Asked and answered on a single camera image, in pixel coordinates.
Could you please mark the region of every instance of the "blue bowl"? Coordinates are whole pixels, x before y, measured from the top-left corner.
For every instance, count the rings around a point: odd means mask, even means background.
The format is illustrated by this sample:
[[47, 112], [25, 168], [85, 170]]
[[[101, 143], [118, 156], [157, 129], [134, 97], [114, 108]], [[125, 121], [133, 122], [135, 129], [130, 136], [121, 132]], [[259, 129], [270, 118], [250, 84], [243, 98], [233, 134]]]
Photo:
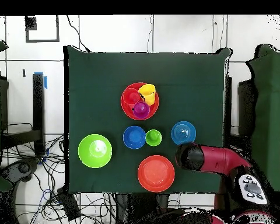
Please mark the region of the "blue bowl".
[[177, 145], [194, 142], [196, 138], [196, 129], [190, 122], [180, 121], [173, 126], [171, 138]]
[[130, 126], [124, 131], [124, 144], [130, 149], [139, 149], [145, 144], [145, 131], [139, 126]]

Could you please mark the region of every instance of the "green bowl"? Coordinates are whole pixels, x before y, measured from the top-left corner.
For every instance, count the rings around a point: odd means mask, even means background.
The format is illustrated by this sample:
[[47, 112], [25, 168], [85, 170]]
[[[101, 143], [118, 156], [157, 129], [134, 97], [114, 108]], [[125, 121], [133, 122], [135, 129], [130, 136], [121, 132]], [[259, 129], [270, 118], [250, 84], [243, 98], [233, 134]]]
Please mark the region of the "green bowl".
[[111, 159], [112, 146], [104, 136], [91, 134], [81, 140], [78, 155], [81, 162], [87, 167], [103, 167]]
[[151, 129], [146, 133], [145, 141], [150, 146], [158, 146], [162, 141], [162, 135], [156, 129]]

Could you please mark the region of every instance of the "red plate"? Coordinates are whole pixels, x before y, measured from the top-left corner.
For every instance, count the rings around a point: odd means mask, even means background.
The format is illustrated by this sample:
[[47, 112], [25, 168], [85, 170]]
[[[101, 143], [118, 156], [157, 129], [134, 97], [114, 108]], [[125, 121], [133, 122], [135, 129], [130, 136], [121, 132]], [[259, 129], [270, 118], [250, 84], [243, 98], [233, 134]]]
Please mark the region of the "red plate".
[[170, 160], [160, 155], [148, 156], [138, 167], [140, 185], [153, 193], [168, 189], [173, 183], [174, 174]]
[[[139, 88], [141, 88], [144, 84], [146, 84], [145, 82], [135, 82], [131, 85], [129, 85], [127, 88], [134, 88], [136, 90], [139, 90]], [[137, 118], [136, 116], [134, 116], [132, 109], [130, 108], [130, 106], [128, 104], [125, 104], [123, 101], [123, 94], [121, 95], [121, 108], [124, 110], [124, 113], [129, 116], [131, 119], [133, 120], [147, 120], [148, 118], [150, 118], [151, 116], [153, 116], [156, 113], [156, 110], [159, 107], [159, 96], [156, 92], [156, 100], [155, 103], [153, 105], [150, 106], [150, 112], [148, 114], [148, 116], [146, 118]]]

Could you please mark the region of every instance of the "table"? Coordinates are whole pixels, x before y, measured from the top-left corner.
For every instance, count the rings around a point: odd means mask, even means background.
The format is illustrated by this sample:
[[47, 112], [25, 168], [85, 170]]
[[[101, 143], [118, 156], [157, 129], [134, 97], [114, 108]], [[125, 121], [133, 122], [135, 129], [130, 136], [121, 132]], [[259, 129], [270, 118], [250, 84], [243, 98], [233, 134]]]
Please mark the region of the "table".
[[[69, 113], [70, 193], [146, 192], [138, 182], [137, 169], [150, 155], [163, 155], [174, 165], [174, 182], [164, 193], [218, 192], [220, 175], [176, 166], [177, 146], [170, 133], [176, 122], [189, 121], [196, 127], [196, 142], [223, 146], [224, 66], [229, 49], [218, 54], [86, 53], [67, 46], [64, 52], [69, 73], [65, 109]], [[120, 106], [123, 90], [134, 82], [152, 83], [159, 94], [156, 114], [145, 121], [130, 119]], [[128, 149], [122, 135], [130, 125], [146, 132], [159, 130], [162, 143]], [[102, 168], [89, 168], [79, 160], [78, 145], [89, 134], [105, 136], [113, 147], [111, 160]]]

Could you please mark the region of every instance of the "cup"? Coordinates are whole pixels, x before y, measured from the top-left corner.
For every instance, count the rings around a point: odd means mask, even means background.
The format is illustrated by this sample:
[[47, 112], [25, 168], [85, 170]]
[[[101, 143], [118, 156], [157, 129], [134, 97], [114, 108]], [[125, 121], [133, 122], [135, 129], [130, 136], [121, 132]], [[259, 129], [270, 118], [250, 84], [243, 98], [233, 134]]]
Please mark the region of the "cup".
[[125, 104], [128, 104], [131, 109], [134, 108], [135, 104], [140, 100], [140, 94], [134, 88], [128, 88], [124, 90], [123, 100]]
[[162, 141], [162, 135], [156, 129], [151, 129], [146, 133], [145, 141], [150, 146], [158, 146]]
[[138, 90], [141, 97], [147, 103], [147, 105], [151, 106], [155, 103], [156, 100], [156, 87], [152, 84], [145, 84]]
[[133, 108], [133, 114], [137, 118], [146, 118], [150, 111], [151, 108], [144, 101], [137, 102]]

